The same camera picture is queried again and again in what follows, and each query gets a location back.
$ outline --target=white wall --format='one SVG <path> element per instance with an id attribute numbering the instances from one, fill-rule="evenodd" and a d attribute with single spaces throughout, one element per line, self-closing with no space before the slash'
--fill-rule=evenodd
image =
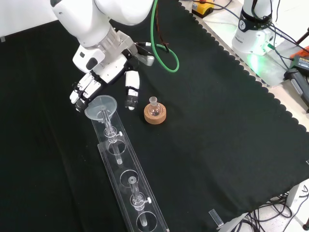
<path id="1" fill-rule="evenodd" d="M 0 0 L 0 37 L 55 20 L 50 0 Z"/>

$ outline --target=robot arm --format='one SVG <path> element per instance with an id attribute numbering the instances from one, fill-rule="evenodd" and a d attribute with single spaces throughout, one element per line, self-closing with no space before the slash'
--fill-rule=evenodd
<path id="1" fill-rule="evenodd" d="M 133 57 L 151 66 L 152 54 L 134 44 L 132 39 L 116 31 L 110 18 L 126 25 L 135 25 L 148 15 L 153 0 L 50 0 L 53 11 L 80 46 L 74 64 L 85 73 L 75 85 L 70 100 L 78 111 L 108 85 L 126 75 L 125 106 L 136 107 L 140 78 L 130 61 Z"/>
<path id="2" fill-rule="evenodd" d="M 153 0 L 95 0 L 95 2 L 105 15 L 129 26 L 142 22 L 153 4 Z"/>

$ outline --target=test tube rack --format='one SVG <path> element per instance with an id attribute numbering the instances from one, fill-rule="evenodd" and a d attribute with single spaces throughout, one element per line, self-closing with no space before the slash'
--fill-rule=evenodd
<path id="1" fill-rule="evenodd" d="M 169 232 L 117 112 L 92 120 L 102 160 L 130 232 Z"/>

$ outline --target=green hose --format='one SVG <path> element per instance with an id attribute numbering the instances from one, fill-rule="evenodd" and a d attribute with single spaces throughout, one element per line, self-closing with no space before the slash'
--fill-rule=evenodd
<path id="1" fill-rule="evenodd" d="M 158 4 L 158 0 L 154 0 L 154 6 L 153 6 L 153 11 L 152 11 L 152 14 L 151 14 L 151 24 L 150 24 L 150 40 L 151 40 L 151 48 L 153 49 L 153 52 L 154 52 L 154 56 L 156 57 L 156 59 L 159 61 L 159 63 L 162 65 L 162 67 L 167 70 L 168 72 L 170 73 L 175 73 L 178 71 L 179 69 L 179 60 L 178 60 L 178 57 L 176 56 L 176 54 L 172 51 L 172 50 L 169 50 L 169 52 L 174 56 L 175 60 L 176 60 L 176 63 L 177 63 L 177 66 L 174 70 L 168 68 L 164 63 L 163 61 L 161 60 L 161 58 L 159 57 L 156 49 L 155 49 L 155 46 L 157 47 L 161 47 L 161 48 L 164 48 L 166 49 L 164 46 L 160 45 L 160 44 L 155 44 L 155 41 L 154 41 L 154 23 L 155 23 L 155 9 L 156 9 L 156 6 Z"/>

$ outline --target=black cloth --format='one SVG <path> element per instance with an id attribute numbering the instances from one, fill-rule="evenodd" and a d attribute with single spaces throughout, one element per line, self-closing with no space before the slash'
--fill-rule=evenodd
<path id="1" fill-rule="evenodd" d="M 308 179 L 309 137 L 177 1 L 159 1 L 159 20 L 179 71 L 140 64 L 133 112 L 124 78 L 102 94 L 118 102 L 170 231 L 215 231 L 210 210 L 228 222 Z M 149 17 L 112 24 L 150 40 Z M 78 45 L 59 22 L 0 43 L 0 231 L 126 231 L 91 121 L 69 101 L 83 76 L 72 62 Z M 151 96 L 167 108 L 161 125 L 143 118 Z"/>

